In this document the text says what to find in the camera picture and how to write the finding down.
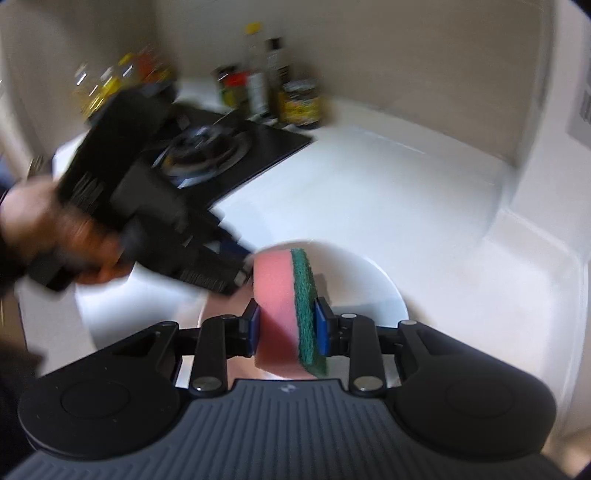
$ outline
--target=metal screw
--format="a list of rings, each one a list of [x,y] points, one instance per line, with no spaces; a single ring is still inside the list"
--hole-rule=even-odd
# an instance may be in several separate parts
[[[192,386],[199,392],[213,392],[222,386],[222,381],[216,377],[199,377],[193,380]]]
[[[382,388],[384,386],[384,382],[382,382],[378,377],[367,375],[365,377],[357,377],[355,380],[353,380],[353,385],[355,385],[357,389],[362,392],[373,392]]]

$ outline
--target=black stovetop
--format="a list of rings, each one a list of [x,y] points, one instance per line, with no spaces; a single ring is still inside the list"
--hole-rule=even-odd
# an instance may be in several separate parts
[[[305,135],[250,121],[236,120],[232,115],[223,118],[219,113],[200,110],[186,104],[175,104],[175,108],[181,110],[192,127],[211,125],[221,118],[220,125],[245,131],[251,140],[250,150],[234,166],[203,183],[180,189],[194,205],[210,207],[240,185],[311,143],[311,138]],[[175,127],[165,126],[158,135],[159,141],[171,140],[178,133]]]

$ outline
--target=sponge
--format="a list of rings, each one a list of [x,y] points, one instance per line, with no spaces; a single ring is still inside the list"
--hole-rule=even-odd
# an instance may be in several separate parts
[[[326,375],[314,336],[316,286],[304,250],[258,254],[254,297],[261,307],[256,366],[293,379]]]

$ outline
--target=beige wall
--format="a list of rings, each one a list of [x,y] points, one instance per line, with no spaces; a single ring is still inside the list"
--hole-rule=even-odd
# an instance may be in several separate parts
[[[513,162],[528,115],[544,0],[155,0],[183,74],[242,58],[261,20],[342,95]]]
[[[153,43],[150,0],[8,0],[0,35],[12,87],[46,153],[82,130],[72,97],[82,61],[98,74],[129,50]]]
[[[161,46],[185,76],[242,58],[244,24],[282,35],[323,89],[514,163],[551,0],[154,0]],[[8,0],[0,35],[46,153],[82,128],[73,72],[158,43],[150,0]]]

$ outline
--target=pink sponge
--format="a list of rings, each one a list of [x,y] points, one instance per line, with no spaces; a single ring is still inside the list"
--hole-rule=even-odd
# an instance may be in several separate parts
[[[254,297],[261,307],[256,366],[280,377],[314,378],[298,359],[294,268],[289,249],[255,256]]]

